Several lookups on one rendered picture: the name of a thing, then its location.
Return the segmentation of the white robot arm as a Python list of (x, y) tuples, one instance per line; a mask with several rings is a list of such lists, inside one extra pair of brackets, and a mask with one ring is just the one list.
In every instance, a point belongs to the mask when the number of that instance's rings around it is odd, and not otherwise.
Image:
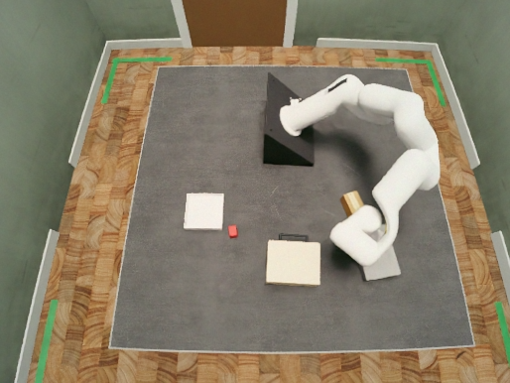
[(373, 206), (359, 208), (330, 234), (331, 241), (355, 261), (371, 266), (396, 237), (400, 207), (415, 190), (428, 191), (440, 178), (438, 139), (425, 117), (424, 102), (416, 93), (379, 84), (364, 86), (348, 74), (298, 103), (298, 99), (291, 100), (291, 106), (283, 107), (280, 113), (284, 128), (292, 136), (300, 135), (302, 129), (334, 114), (343, 105), (354, 116), (377, 125), (394, 121), (396, 135), (409, 150), (372, 191), (386, 218), (384, 236), (381, 238), (383, 232), (378, 229), (381, 213)]

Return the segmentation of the small red block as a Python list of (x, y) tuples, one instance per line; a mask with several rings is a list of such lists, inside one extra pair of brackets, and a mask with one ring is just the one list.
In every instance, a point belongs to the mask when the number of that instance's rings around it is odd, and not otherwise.
[(230, 238), (233, 238), (233, 237), (237, 237), (237, 228), (236, 228), (236, 225), (233, 225), (233, 226), (229, 226), (229, 235), (230, 235)]

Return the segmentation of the brown cardboard box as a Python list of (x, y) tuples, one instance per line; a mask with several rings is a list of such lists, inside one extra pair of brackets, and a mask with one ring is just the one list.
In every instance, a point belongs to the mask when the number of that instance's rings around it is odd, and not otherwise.
[(340, 202), (348, 217), (364, 206), (357, 191), (344, 194), (340, 199)]

